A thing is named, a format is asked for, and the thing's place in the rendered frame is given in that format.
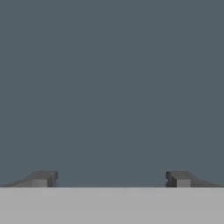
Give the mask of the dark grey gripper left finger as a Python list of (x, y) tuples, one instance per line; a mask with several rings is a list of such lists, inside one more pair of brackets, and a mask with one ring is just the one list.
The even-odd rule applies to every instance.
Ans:
[(57, 179), (57, 171), (33, 171), (25, 178), (0, 185), (0, 187), (53, 187)]

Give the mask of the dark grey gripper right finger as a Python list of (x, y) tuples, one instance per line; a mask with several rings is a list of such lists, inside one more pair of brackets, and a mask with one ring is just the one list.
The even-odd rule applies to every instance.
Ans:
[(199, 179), (189, 171), (168, 171), (166, 178), (167, 187), (224, 187)]

